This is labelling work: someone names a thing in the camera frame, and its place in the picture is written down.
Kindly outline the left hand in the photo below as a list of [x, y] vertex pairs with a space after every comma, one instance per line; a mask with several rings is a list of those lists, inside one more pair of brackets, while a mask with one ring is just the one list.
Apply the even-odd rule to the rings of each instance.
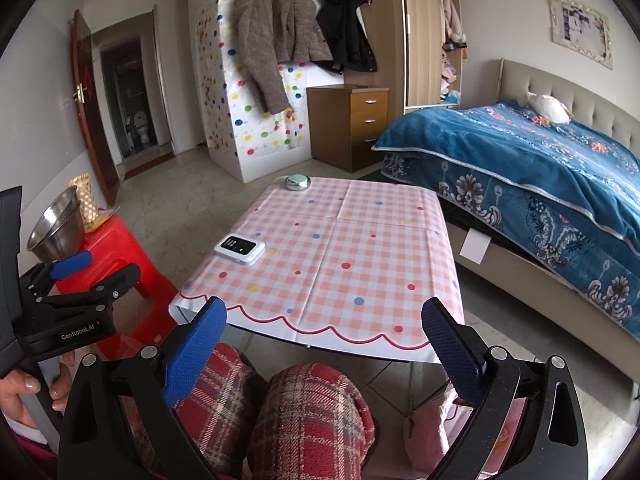
[[[49, 388], [52, 399], [52, 408], [60, 413], [66, 409], [70, 386], [72, 385], [72, 374], [70, 372], [75, 366], [75, 353], [67, 352], [60, 356], [60, 374], [52, 382]], [[40, 391], [40, 382], [22, 370], [12, 370], [1, 381], [1, 411], [8, 419], [20, 424], [36, 429], [37, 425], [32, 419], [32, 415], [24, 407], [21, 396], [34, 396]]]

